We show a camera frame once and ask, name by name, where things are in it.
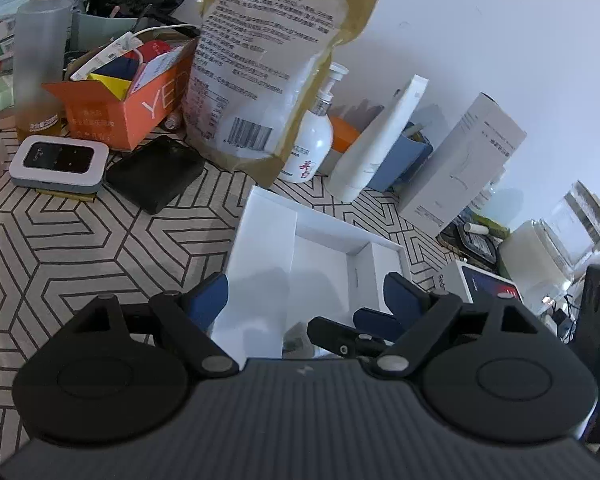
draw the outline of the black circular cover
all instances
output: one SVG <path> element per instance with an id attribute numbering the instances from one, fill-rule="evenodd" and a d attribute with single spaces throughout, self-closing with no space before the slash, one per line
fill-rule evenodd
<path id="1" fill-rule="evenodd" d="M 517 444 L 573 434 L 597 397 L 592 375 L 548 331 L 483 335 L 435 357 L 422 381 L 453 426 Z"/>
<path id="2" fill-rule="evenodd" d="M 41 348 L 18 372 L 26 429 L 58 444 L 110 444 L 168 420 L 187 393 L 184 366 L 126 336 L 77 333 Z"/>

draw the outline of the silver screw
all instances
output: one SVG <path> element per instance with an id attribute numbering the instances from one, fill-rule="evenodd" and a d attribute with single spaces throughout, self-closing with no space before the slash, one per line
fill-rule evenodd
<path id="1" fill-rule="evenodd" d="M 383 355 L 376 362 L 385 372 L 403 372 L 409 368 L 409 362 L 401 355 Z"/>
<path id="2" fill-rule="evenodd" d="M 234 362 L 231 359 L 223 355 L 211 355 L 205 357 L 202 361 L 202 367 L 207 372 L 225 372 L 230 370 L 233 364 Z"/>

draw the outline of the black wallet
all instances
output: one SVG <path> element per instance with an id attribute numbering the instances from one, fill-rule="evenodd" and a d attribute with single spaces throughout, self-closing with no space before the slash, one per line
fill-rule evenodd
<path id="1" fill-rule="evenodd" d="M 113 164 L 106 181 L 140 209 L 155 215 L 183 193 L 204 167 L 205 159 L 196 150 L 162 135 Z"/>

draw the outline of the table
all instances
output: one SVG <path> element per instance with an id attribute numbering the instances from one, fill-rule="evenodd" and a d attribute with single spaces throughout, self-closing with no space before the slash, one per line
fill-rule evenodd
<path id="1" fill-rule="evenodd" d="M 161 134 L 156 131 L 148 139 Z M 15 132 L 1 132 L 10 159 Z M 407 249 L 414 281 L 433 274 L 452 251 L 396 213 L 395 196 L 365 190 L 352 204 L 335 201 L 323 176 L 280 180 L 272 190 L 375 232 Z M 202 176 L 160 214 L 149 216 L 109 187 L 94 203 L 42 195 L 0 178 L 0 461 L 27 441 L 13 407 L 18 368 L 96 294 L 141 303 L 162 290 L 187 290 L 223 269 L 253 180 L 207 163 Z"/>

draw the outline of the white wall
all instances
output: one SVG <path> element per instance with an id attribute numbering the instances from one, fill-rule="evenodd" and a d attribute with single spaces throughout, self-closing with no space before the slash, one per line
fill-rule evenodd
<path id="1" fill-rule="evenodd" d="M 600 0 L 379 0 L 335 60 L 339 103 L 386 102 L 413 73 L 454 124 L 478 92 L 528 132 L 503 179 L 546 213 L 581 179 L 600 196 Z"/>

